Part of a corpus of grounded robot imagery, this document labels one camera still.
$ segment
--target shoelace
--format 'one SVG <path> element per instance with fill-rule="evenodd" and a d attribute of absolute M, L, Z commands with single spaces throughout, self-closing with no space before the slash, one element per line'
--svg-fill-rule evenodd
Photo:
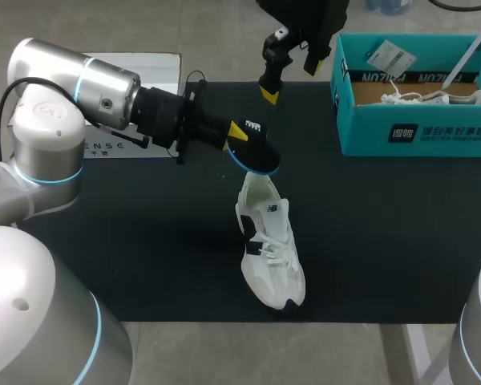
<path fill-rule="evenodd" d="M 407 94 L 401 95 L 401 93 L 399 92 L 399 89 L 395 86 L 394 82 L 392 80 L 390 82 L 394 86 L 395 93 L 392 95 L 383 94 L 382 96 L 383 104 L 419 104 L 420 103 L 420 101 L 418 101 L 417 99 L 422 98 L 422 95 L 420 95 L 418 92 L 409 92 Z M 418 98 L 407 100 L 407 99 L 403 99 L 405 96 L 418 96 Z"/>
<path fill-rule="evenodd" d="M 290 242 L 285 244 L 274 238 L 258 232 L 258 236 L 264 241 L 260 252 L 267 257 L 268 265 L 283 265 L 287 269 L 298 270 L 297 256 L 290 247 Z"/>

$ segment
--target shoe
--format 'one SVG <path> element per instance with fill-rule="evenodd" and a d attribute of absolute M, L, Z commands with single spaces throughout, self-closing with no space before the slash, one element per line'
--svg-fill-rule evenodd
<path fill-rule="evenodd" d="M 418 92 L 401 95 L 394 82 L 390 82 L 395 88 L 395 93 L 392 95 L 383 94 L 382 104 L 481 104 L 481 90 L 474 92 L 470 96 L 449 95 L 444 91 L 436 91 L 426 96 L 422 96 Z M 418 97 L 415 99 L 404 99 L 407 96 Z"/>
<path fill-rule="evenodd" d="M 253 293 L 276 310 L 305 300 L 305 275 L 289 223 L 289 201 L 268 176 L 248 172 L 235 206 L 246 249 L 240 267 Z"/>

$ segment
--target black table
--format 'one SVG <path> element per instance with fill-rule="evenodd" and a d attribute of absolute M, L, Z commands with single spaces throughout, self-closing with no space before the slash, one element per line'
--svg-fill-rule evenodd
<path fill-rule="evenodd" d="M 306 300 L 281 316 L 244 282 L 245 173 L 195 144 L 173 159 L 86 160 L 68 210 L 20 228 L 124 321 L 456 322 L 481 267 L 481 159 L 348 158 L 328 83 L 211 83 L 205 109 L 270 124 Z"/>

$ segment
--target teal shoe box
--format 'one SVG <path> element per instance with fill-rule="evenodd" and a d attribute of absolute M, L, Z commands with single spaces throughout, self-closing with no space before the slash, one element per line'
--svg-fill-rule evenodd
<path fill-rule="evenodd" d="M 399 78 L 367 62 L 385 41 L 417 59 Z M 382 90 L 438 90 L 475 36 L 340 34 L 331 92 L 346 156 L 481 156 L 481 105 L 382 105 Z M 481 89 L 481 44 L 455 79 L 456 89 Z M 372 103 L 360 103 L 372 90 Z"/>

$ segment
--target barcode sticker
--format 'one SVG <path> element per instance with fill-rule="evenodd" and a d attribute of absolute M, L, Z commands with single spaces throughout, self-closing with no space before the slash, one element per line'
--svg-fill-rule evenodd
<path fill-rule="evenodd" d="M 387 74 L 399 78 L 417 58 L 395 44 L 385 40 L 367 62 Z"/>

